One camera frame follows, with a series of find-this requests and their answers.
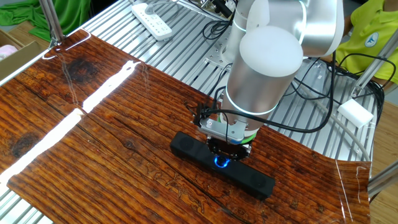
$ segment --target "green cloth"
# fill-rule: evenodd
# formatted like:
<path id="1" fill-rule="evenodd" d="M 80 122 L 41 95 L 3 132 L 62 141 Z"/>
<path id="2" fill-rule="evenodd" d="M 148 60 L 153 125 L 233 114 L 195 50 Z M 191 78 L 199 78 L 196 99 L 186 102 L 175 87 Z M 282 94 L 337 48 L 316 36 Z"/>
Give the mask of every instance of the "green cloth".
<path id="1" fill-rule="evenodd" d="M 88 20 L 91 0 L 53 0 L 63 33 L 69 34 Z M 29 31 L 50 42 L 50 31 L 39 0 L 26 0 L 0 7 L 0 26 L 30 21 L 36 28 Z"/>

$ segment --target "power strip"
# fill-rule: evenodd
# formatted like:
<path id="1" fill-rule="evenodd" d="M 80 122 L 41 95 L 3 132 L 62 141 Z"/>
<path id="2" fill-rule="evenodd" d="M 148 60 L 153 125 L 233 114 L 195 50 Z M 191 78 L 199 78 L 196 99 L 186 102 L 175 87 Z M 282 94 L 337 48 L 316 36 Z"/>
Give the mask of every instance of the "power strip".
<path id="1" fill-rule="evenodd" d="M 161 41 L 171 37 L 171 28 L 157 14 L 146 14 L 147 7 L 146 3 L 140 3 L 131 6 L 131 11 L 156 40 Z"/>

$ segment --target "wood grain surface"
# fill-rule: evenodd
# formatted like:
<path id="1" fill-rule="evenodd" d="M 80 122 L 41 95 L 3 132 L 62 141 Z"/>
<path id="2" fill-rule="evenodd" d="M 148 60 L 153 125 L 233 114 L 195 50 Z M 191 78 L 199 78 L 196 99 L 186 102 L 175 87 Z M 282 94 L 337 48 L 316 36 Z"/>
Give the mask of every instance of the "wood grain surface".
<path id="1" fill-rule="evenodd" d="M 3 172 L 134 57 L 79 30 L 0 88 Z M 369 223 L 370 163 L 335 161 L 267 128 L 247 165 L 275 178 L 260 202 L 175 157 L 178 131 L 201 141 L 184 103 L 207 96 L 139 63 L 8 186 L 55 223 Z"/>

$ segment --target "silver cylinder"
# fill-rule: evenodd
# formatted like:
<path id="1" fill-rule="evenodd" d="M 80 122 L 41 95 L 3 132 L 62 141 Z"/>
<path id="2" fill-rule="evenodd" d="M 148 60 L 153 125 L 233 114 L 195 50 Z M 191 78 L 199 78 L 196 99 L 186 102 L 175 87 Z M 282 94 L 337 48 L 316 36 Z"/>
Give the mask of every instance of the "silver cylinder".
<path id="1" fill-rule="evenodd" d="M 278 27 L 260 27 L 247 33 L 234 60 L 222 108 L 268 118 L 302 64 L 298 40 Z M 228 114 L 229 124 L 247 123 L 253 134 L 263 123 Z"/>
<path id="2" fill-rule="evenodd" d="M 242 111 L 267 119 L 294 76 L 295 73 L 277 78 L 263 75 L 251 69 L 244 62 L 241 54 L 238 54 L 229 75 L 222 108 Z M 236 120 L 247 122 L 247 131 L 256 130 L 263 125 L 263 123 L 252 119 L 233 114 L 228 115 L 230 124 L 233 124 Z"/>

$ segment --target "power adapter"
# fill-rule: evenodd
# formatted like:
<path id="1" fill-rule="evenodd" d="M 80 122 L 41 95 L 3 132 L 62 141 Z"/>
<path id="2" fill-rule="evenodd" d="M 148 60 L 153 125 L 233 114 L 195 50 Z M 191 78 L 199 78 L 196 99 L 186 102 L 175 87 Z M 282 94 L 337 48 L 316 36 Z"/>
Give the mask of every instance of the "power adapter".
<path id="1" fill-rule="evenodd" d="M 145 12 L 147 7 L 146 3 L 140 3 L 131 6 L 131 11 L 156 40 L 161 41 L 171 37 L 171 28 L 156 13 L 148 15 Z"/>
<path id="2" fill-rule="evenodd" d="M 341 115 L 351 121 L 357 128 L 362 128 L 368 124 L 373 118 L 373 114 L 363 108 L 354 99 L 350 99 L 343 103 L 338 109 Z"/>

